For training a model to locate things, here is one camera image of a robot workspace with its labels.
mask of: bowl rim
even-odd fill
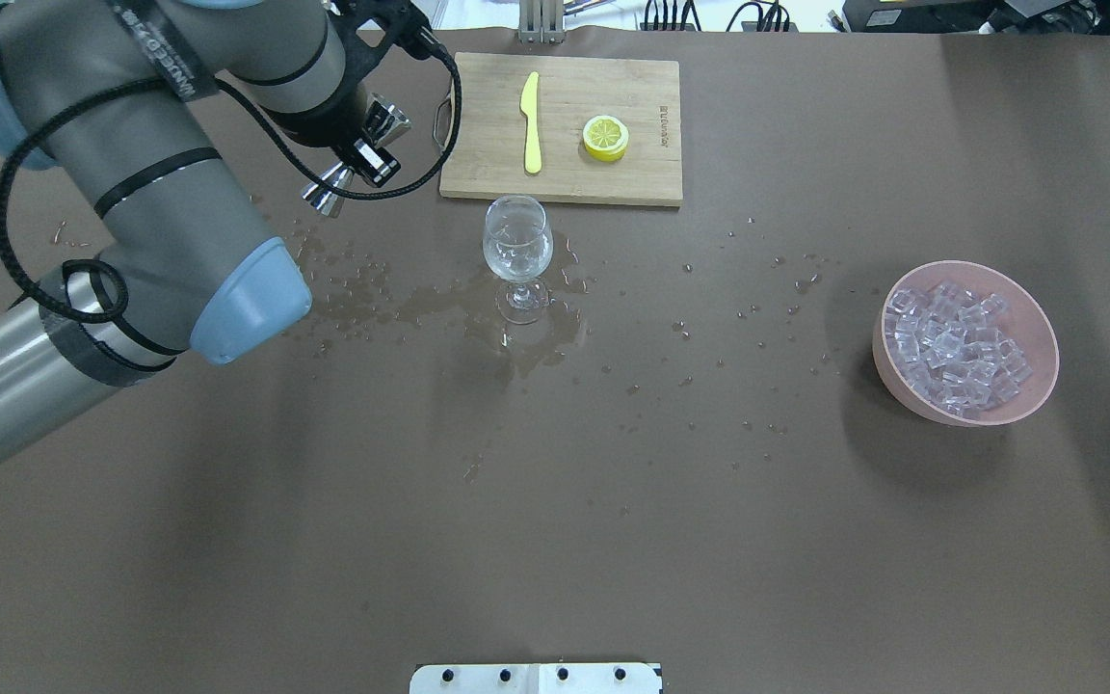
[[[914,390],[914,388],[910,386],[910,383],[907,382],[907,378],[902,375],[902,370],[898,369],[898,362],[896,362],[894,359],[894,352],[889,351],[889,341],[886,340],[886,334],[885,334],[885,310],[886,308],[888,308],[889,299],[891,298],[891,295],[894,295],[894,292],[897,291],[898,289],[901,289],[904,282],[910,280],[910,275],[919,271],[922,271],[922,269],[931,268],[934,265],[968,265],[972,268],[982,269],[982,271],[987,271],[1000,278],[1003,278],[1003,280],[1012,284],[1015,289],[1018,289],[1018,291],[1020,291],[1020,293],[1025,295],[1026,299],[1029,299],[1030,303],[1033,304],[1035,310],[1039,312],[1040,319],[1043,319],[1043,324],[1048,329],[1048,334],[1052,335],[1052,382],[1048,383],[1048,389],[1043,391],[1043,395],[1040,396],[1039,401],[1036,401],[1033,405],[1030,405],[1030,408],[1022,410],[1021,413],[1017,413],[1013,414],[1013,416],[1011,418],[1005,418],[1001,420],[996,420],[996,421],[968,420],[966,418],[957,416],[957,414],[955,413],[949,413],[946,410],[942,410],[941,408],[939,408],[939,405],[932,403],[932,401],[930,401],[929,399],[925,399],[922,395],[920,395],[919,392]],[[1013,278],[1006,275],[1006,273],[998,271],[998,269],[989,268],[988,265],[983,265],[981,263],[970,262],[970,260],[934,260],[930,263],[924,263],[918,268],[914,268],[911,269],[910,272],[904,274],[900,278],[900,280],[895,282],[894,286],[890,286],[888,293],[885,294],[885,302],[880,304],[880,324],[878,325],[878,330],[880,330],[880,345],[882,346],[882,350],[885,350],[885,359],[889,360],[889,368],[892,369],[894,372],[898,374],[898,381],[901,382],[901,385],[906,386],[906,390],[910,392],[911,395],[916,396],[916,399],[919,399],[920,403],[928,405],[930,409],[934,410],[934,412],[937,412],[937,414],[941,414],[941,416],[961,423],[961,425],[1001,426],[1006,425],[1006,423],[1012,423],[1015,421],[1029,418],[1030,414],[1039,412],[1039,409],[1043,406],[1043,403],[1047,403],[1048,399],[1051,399],[1052,391],[1056,391],[1056,382],[1060,381],[1061,378],[1061,343],[1056,338],[1056,329],[1052,328],[1052,321],[1048,320],[1048,313],[1043,311],[1042,304],[1036,302],[1033,295],[1030,294],[1030,291],[1026,291],[1026,286],[1019,284],[1018,281],[1013,280]]]

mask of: yellow knife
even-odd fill
[[[543,170],[543,150],[537,144],[537,73],[529,73],[521,90],[521,113],[525,113],[525,171]]]

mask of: glass base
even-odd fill
[[[494,293],[494,304],[500,308],[503,320],[516,325],[528,325],[541,319],[551,302],[551,291],[541,280],[505,282]]]

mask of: white floor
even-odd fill
[[[697,0],[697,14],[706,31],[724,31],[727,21],[743,0]],[[476,28],[485,26],[515,27],[521,17],[518,0],[417,0],[435,28]],[[841,0],[787,0],[783,3],[799,31],[834,31],[829,10],[841,13]],[[638,28],[645,12],[645,0],[614,0],[566,19],[566,28],[607,26]],[[755,10],[745,10],[740,19],[753,21]],[[731,31],[739,31],[739,22]]]

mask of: gray robotic arm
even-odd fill
[[[374,48],[356,36],[367,19],[384,29]],[[184,101],[219,84],[245,101],[212,77],[228,70],[291,140],[339,155],[333,185],[310,188],[313,202],[330,211],[330,194],[393,197],[424,183],[448,151],[404,189],[343,189],[353,174],[380,187],[398,168],[383,147],[408,122],[362,87],[392,44],[455,71],[408,0],[346,0],[335,12],[317,0],[0,8],[0,152],[14,154],[0,177],[0,223],[10,164],[57,162],[114,238],[98,263],[64,264],[39,282],[14,265],[27,299],[0,318],[0,461],[189,348],[228,363],[307,312],[285,245]],[[42,149],[19,147],[24,132],[48,135],[34,138]],[[4,228],[0,254],[12,271]]]

